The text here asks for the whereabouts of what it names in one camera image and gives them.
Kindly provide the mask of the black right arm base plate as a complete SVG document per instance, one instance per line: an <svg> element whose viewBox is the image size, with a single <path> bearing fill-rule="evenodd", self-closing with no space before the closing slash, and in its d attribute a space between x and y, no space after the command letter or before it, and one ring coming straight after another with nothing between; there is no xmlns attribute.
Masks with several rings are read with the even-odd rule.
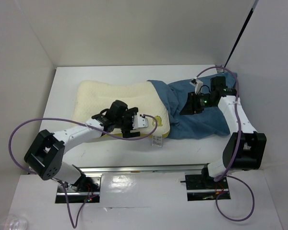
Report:
<svg viewBox="0 0 288 230"><path fill-rule="evenodd" d="M219 199L231 199L229 186L226 179L214 182L213 179L204 180L199 174L188 174L180 181L186 186L188 201L208 201Z"/></svg>

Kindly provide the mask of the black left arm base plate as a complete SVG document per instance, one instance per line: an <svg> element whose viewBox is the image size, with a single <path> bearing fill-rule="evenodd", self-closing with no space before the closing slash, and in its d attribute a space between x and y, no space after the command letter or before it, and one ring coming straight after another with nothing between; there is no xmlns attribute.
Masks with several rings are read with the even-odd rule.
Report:
<svg viewBox="0 0 288 230"><path fill-rule="evenodd" d="M57 187L55 203L66 204L64 189L67 192L67 197L70 204L80 204L88 198L88 203L99 203L102 175L88 174L87 177L91 179L91 183L86 183L80 190L66 182L64 182L64 186L59 184Z"/></svg>

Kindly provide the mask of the blue fabric pillowcase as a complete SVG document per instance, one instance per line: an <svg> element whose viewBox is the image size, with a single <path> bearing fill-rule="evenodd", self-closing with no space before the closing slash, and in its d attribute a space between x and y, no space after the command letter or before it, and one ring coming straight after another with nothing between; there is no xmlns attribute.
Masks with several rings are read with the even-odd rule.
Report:
<svg viewBox="0 0 288 230"><path fill-rule="evenodd" d="M226 120L218 107L204 109L200 114L180 115L187 102L187 94L194 91L191 80L180 80L166 84L150 80L161 102L168 111L170 139L203 139L211 135L230 134Z"/></svg>

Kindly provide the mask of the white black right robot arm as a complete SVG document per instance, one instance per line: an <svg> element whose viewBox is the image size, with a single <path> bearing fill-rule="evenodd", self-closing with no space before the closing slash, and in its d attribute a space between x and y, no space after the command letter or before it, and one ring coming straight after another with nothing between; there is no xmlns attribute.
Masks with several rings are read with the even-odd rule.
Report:
<svg viewBox="0 0 288 230"><path fill-rule="evenodd" d="M223 150L221 159L208 163L201 171L200 183L205 188L212 187L223 179L230 170L249 171L260 168L267 138L249 122L238 90L226 85L224 76L210 80L210 92L202 93L203 82L191 80L195 87L188 93L187 102L181 115L199 114L206 108L217 107L223 114L230 131L230 139Z"/></svg>

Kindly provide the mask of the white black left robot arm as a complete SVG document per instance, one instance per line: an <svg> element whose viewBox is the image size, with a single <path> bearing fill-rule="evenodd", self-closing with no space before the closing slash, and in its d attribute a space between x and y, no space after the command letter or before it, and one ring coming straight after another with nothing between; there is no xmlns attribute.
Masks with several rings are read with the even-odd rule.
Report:
<svg viewBox="0 0 288 230"><path fill-rule="evenodd" d="M76 166L63 162L63 155L74 147L110 133L118 128L123 138L140 136L139 128L148 126L138 108L116 100L109 109L92 116L83 126L78 125L54 133L40 131L24 156L24 161L44 181L55 179L67 183L74 191L86 192L95 186L93 181Z"/></svg>

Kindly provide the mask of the cream yellow foam pillow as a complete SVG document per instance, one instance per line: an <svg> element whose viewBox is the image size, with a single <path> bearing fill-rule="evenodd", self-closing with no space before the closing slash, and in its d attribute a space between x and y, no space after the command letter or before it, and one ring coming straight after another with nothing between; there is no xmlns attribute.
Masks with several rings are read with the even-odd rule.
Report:
<svg viewBox="0 0 288 230"><path fill-rule="evenodd" d="M152 115L156 118L156 120L148 118L148 127L139 129L142 135L151 132L157 124L154 135L168 137L170 133L168 110L149 81L131 85L82 81L77 90L72 120L85 122L103 109L110 108L115 100L123 101L128 108L137 107L139 114Z"/></svg>

